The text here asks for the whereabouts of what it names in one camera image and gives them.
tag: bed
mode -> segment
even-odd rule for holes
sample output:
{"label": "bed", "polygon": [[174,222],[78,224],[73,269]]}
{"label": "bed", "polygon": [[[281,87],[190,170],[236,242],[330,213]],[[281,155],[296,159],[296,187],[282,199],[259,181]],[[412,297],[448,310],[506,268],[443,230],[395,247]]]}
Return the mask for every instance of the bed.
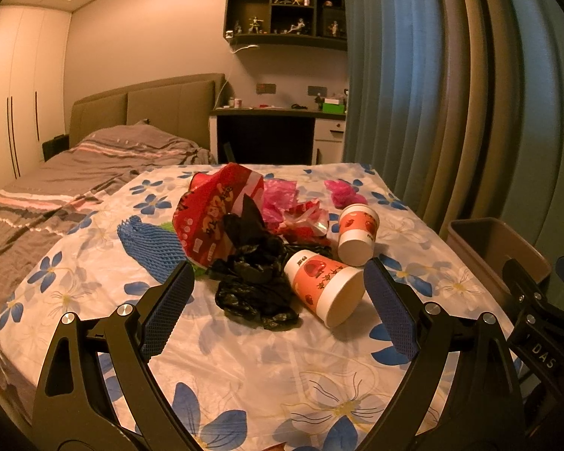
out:
{"label": "bed", "polygon": [[[128,256],[118,226],[139,216],[144,223],[170,229],[177,200],[194,173],[217,168],[171,165],[146,170],[93,204],[79,223],[37,258],[0,313],[0,368],[27,412],[52,332],[64,313],[73,310],[82,319],[106,316],[158,284]],[[251,168],[266,180],[296,181],[299,200],[319,198],[329,210],[328,237],[333,243],[339,211],[323,181],[349,182],[380,215],[376,254],[395,279],[408,283],[422,301],[437,301],[452,315],[476,318],[481,312],[493,312],[504,333],[511,332],[512,325],[492,295],[369,166]],[[203,447],[223,451],[271,446],[301,451],[355,449],[407,368],[367,295],[335,330],[327,330],[297,305],[300,327],[270,332],[224,315],[214,303],[216,288],[217,283],[206,277],[197,279],[193,298],[163,354],[149,365],[191,434]],[[438,420],[456,359],[450,355],[447,360],[422,430]],[[135,429],[108,355],[101,355],[100,361],[120,422]]]}
{"label": "bed", "polygon": [[[122,185],[150,168],[214,161],[204,147],[224,82],[215,73],[173,77],[75,102],[71,149],[0,190],[0,313],[45,253]],[[17,382],[0,366],[0,389],[23,410],[29,396]]]}

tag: wall shelf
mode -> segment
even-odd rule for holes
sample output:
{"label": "wall shelf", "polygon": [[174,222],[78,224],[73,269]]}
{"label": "wall shelf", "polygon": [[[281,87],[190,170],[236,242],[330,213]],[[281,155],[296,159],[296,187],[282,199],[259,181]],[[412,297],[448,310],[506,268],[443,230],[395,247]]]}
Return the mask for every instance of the wall shelf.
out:
{"label": "wall shelf", "polygon": [[347,50],[347,41],[341,38],[317,37],[313,35],[295,35],[280,33],[243,33],[228,39],[230,45],[242,46],[250,44],[306,45],[323,49]]}
{"label": "wall shelf", "polygon": [[[227,0],[224,19],[226,32],[241,33],[226,40],[230,45],[277,44],[347,50],[344,0],[310,0],[311,5],[274,3],[275,0]],[[262,20],[262,33],[248,33],[254,17]],[[301,34],[285,34],[302,19]]]}

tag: metal screw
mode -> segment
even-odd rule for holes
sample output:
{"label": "metal screw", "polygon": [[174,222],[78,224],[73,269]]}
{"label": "metal screw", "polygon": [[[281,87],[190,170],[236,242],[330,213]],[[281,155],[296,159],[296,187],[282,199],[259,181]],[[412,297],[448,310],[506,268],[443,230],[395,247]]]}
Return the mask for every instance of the metal screw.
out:
{"label": "metal screw", "polygon": [[437,304],[433,304],[433,303],[426,304],[424,306],[424,309],[430,315],[439,315],[441,313],[441,307],[439,307]]}
{"label": "metal screw", "polygon": [[489,312],[483,314],[482,320],[485,321],[489,325],[493,325],[497,322],[495,315],[493,315],[492,313],[489,313]]}
{"label": "metal screw", "polygon": [[126,316],[132,313],[132,310],[133,310],[133,306],[131,304],[123,304],[118,307],[117,313],[121,316]]}
{"label": "metal screw", "polygon": [[63,324],[71,324],[75,320],[75,314],[73,312],[67,312],[61,317],[61,322]]}

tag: blue curtain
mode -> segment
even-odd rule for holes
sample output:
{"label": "blue curtain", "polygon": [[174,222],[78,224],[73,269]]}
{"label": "blue curtain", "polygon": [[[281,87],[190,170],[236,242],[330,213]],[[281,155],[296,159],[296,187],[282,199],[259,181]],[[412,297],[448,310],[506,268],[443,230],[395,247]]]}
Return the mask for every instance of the blue curtain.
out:
{"label": "blue curtain", "polygon": [[[564,255],[564,13],[555,0],[346,0],[344,159],[444,236],[496,216]],[[553,277],[550,300],[564,309]]]}
{"label": "blue curtain", "polygon": [[437,130],[440,0],[346,0],[349,114],[344,157],[372,164],[418,208]]}

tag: green box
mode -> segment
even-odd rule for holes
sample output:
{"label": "green box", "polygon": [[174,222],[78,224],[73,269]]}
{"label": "green box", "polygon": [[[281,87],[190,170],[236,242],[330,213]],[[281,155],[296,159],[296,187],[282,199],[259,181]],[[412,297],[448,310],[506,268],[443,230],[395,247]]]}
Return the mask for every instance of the green box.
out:
{"label": "green box", "polygon": [[340,105],[335,103],[323,103],[322,111],[325,114],[344,114],[344,105],[342,103]]}

